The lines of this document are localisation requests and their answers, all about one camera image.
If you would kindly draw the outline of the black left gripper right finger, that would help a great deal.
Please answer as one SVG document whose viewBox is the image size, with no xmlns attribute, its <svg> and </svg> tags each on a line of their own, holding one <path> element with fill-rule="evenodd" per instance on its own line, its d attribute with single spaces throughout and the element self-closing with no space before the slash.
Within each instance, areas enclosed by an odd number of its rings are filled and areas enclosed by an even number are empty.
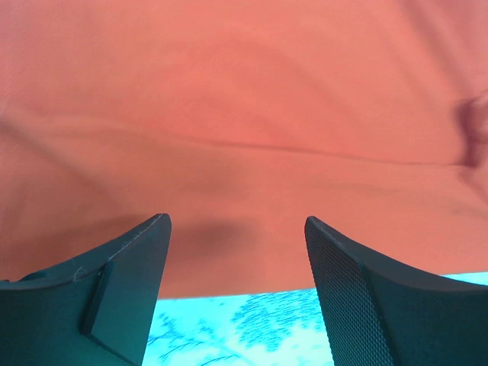
<svg viewBox="0 0 488 366">
<path fill-rule="evenodd" d="M 304 227 L 336 365 L 485 365 L 487 288 L 419 270 L 316 217 Z"/>
</svg>

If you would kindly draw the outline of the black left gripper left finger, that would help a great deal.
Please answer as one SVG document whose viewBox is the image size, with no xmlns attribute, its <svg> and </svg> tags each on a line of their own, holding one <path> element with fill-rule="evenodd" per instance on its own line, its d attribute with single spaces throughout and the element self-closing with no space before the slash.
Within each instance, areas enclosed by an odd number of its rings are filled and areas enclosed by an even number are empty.
<svg viewBox="0 0 488 366">
<path fill-rule="evenodd" d="M 3 365 L 140 365 L 172 223 L 157 214 L 70 260 L 1 282 Z"/>
</svg>

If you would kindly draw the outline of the orange t shirt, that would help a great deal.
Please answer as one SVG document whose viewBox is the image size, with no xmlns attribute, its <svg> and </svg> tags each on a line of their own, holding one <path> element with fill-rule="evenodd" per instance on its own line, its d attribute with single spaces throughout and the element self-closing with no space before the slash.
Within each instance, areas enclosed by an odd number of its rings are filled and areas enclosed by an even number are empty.
<svg viewBox="0 0 488 366">
<path fill-rule="evenodd" d="M 311 287 L 315 216 L 487 269 L 485 1 L 3 1 L 1 276 L 172 218 L 161 297 Z"/>
</svg>

